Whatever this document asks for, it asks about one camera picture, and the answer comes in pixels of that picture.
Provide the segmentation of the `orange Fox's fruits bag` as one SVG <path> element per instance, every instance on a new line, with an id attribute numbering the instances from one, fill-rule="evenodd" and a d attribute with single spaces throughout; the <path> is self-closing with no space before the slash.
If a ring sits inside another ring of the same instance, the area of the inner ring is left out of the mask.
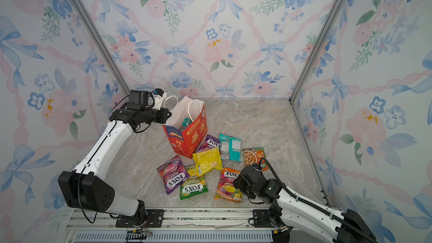
<path id="1" fill-rule="evenodd" d="M 233 203 L 242 203 L 243 193 L 234 186 L 234 181 L 239 175 L 240 171 L 231 168 L 223 168 L 214 198 L 231 201 Z"/>

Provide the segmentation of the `teal mint candy bag front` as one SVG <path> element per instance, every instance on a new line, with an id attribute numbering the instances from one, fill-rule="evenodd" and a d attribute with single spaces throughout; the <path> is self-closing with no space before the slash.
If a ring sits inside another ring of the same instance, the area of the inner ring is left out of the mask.
<path id="1" fill-rule="evenodd" d="M 183 132 L 186 130 L 192 123 L 193 121 L 190 118 L 185 118 L 182 122 L 182 125 L 180 126 L 180 131 Z"/>

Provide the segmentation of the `yellow snack packet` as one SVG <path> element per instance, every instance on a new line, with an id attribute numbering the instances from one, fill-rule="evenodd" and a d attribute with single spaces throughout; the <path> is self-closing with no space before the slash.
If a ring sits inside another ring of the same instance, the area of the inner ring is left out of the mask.
<path id="1" fill-rule="evenodd" d="M 193 153 L 192 157 L 195 162 L 198 177 L 203 176 L 214 169 L 218 171 L 223 169 L 219 148 L 211 148 L 209 150 Z"/>

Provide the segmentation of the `red paper gift bag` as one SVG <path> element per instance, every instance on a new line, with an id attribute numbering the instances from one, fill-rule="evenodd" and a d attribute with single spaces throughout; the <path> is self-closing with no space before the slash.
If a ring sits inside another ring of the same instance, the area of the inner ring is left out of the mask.
<path id="1" fill-rule="evenodd" d="M 176 154 L 191 159 L 208 132 L 205 102 L 185 96 L 171 113 L 163 125 L 166 137 Z M 190 118 L 193 123 L 181 132 L 185 118 Z"/>

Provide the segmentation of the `purple Fox's berries bag front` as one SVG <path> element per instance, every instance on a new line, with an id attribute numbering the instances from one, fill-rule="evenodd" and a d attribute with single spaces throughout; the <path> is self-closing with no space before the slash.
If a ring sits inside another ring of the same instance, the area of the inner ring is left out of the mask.
<path id="1" fill-rule="evenodd" d="M 173 157 L 170 161 L 157 168 L 167 195 L 171 194 L 177 187 L 190 178 L 179 156 Z"/>

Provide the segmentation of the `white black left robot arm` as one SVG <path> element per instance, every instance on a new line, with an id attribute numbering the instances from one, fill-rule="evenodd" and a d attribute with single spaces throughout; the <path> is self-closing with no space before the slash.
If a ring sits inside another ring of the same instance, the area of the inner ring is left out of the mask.
<path id="1" fill-rule="evenodd" d="M 146 224 L 145 203 L 117 194 L 104 181 L 111 163 L 129 136 L 140 126 L 164 124 L 171 117 L 163 107 L 167 94 L 160 88 L 151 92 L 131 90 L 128 102 L 112 111 L 109 123 L 88 155 L 70 172 L 58 177 L 58 185 L 68 207 L 108 213 L 138 227 Z"/>

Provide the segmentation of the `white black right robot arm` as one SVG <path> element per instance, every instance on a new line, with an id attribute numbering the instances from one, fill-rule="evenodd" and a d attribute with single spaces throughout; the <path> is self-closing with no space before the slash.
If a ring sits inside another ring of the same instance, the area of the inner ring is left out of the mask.
<path id="1" fill-rule="evenodd" d="M 326 243 L 376 243 L 377 237 L 355 211 L 326 207 L 295 192 L 268 165 L 273 178 L 267 179 L 253 164 L 234 180 L 234 187 L 250 199 L 268 205 L 268 217 L 277 230 L 297 228 Z"/>

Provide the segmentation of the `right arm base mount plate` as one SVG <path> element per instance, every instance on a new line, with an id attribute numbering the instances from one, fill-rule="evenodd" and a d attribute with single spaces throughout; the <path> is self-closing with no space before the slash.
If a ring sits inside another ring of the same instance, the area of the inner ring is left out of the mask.
<path id="1" fill-rule="evenodd" d="M 278 228 L 281 226 L 279 216 L 270 209 L 252 210 L 252 225 L 256 228 Z"/>

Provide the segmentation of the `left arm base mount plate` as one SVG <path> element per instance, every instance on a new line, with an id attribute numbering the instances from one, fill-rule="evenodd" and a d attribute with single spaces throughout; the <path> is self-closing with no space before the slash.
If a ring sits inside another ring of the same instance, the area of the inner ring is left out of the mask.
<path id="1" fill-rule="evenodd" d="M 116 228 L 161 228 L 165 211 L 163 209 L 139 210 L 135 216 L 117 218 Z"/>

